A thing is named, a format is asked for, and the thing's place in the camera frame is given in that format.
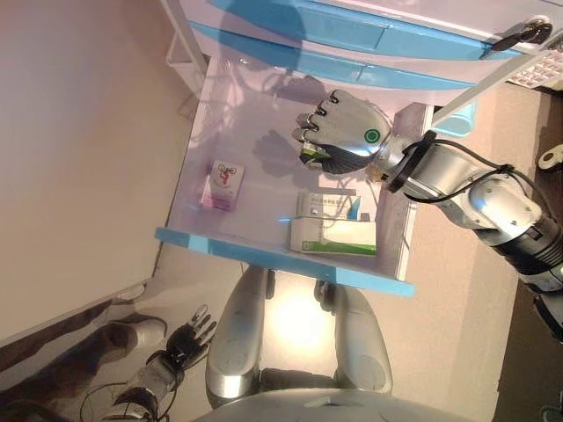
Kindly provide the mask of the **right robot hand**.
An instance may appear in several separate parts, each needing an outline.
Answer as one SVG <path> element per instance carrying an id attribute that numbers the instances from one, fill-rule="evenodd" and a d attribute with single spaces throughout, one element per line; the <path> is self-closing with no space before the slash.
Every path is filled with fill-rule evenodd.
<path id="1" fill-rule="evenodd" d="M 391 122 L 375 105 L 335 90 L 312 113 L 296 117 L 293 138 L 308 169 L 340 175 L 374 161 L 391 136 Z"/>

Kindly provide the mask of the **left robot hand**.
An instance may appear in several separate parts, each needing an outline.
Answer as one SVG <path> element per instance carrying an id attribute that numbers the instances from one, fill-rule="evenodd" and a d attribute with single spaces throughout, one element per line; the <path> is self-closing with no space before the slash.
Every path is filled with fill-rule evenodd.
<path id="1" fill-rule="evenodd" d="M 208 305 L 202 304 L 167 340 L 166 350 L 174 364 L 182 370 L 195 365 L 208 351 L 216 326 Z"/>

